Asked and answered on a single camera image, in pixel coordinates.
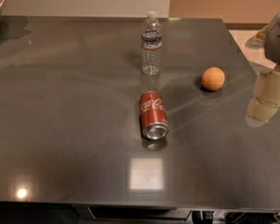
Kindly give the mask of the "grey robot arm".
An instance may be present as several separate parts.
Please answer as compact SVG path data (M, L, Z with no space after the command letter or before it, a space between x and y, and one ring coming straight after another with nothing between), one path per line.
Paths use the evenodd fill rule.
M280 10L268 25L264 50L268 60L280 64Z

